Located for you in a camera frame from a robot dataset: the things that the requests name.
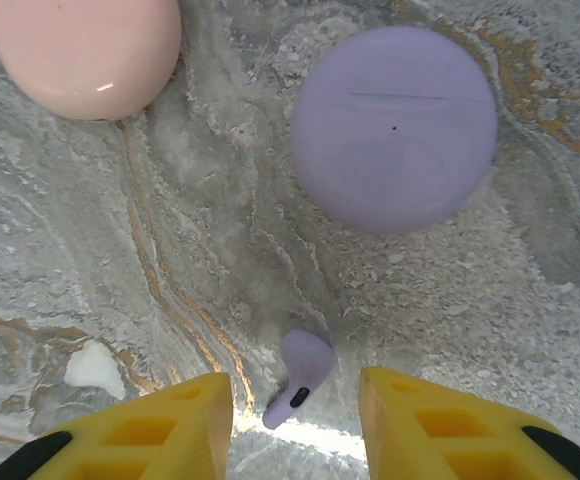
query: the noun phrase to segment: earbud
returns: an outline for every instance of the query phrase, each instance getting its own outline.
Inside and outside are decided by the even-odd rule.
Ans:
[[[275,429],[301,407],[328,378],[336,356],[319,337],[293,330],[281,340],[281,360],[288,370],[288,387],[263,414],[266,428]]]

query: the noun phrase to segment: white marble pattern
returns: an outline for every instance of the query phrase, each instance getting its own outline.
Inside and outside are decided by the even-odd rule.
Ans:
[[[580,443],[580,4],[181,5],[176,75],[122,123],[55,118],[0,68],[0,461],[118,401],[65,382],[93,340],[126,399],[230,372],[228,478],[367,478],[364,365],[519,407]],[[287,119],[323,53],[387,23],[431,26],[476,56],[500,148],[464,211],[371,237],[297,187]],[[332,342],[339,365],[270,434],[260,416],[284,374],[277,345],[296,327]]]

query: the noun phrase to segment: black rubber tip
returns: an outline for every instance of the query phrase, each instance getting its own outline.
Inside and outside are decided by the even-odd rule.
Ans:
[[[534,443],[550,455],[563,468],[580,480],[580,446],[561,435],[539,427],[522,428]]]
[[[56,432],[26,443],[0,465],[0,480],[28,480],[71,441],[70,432]]]

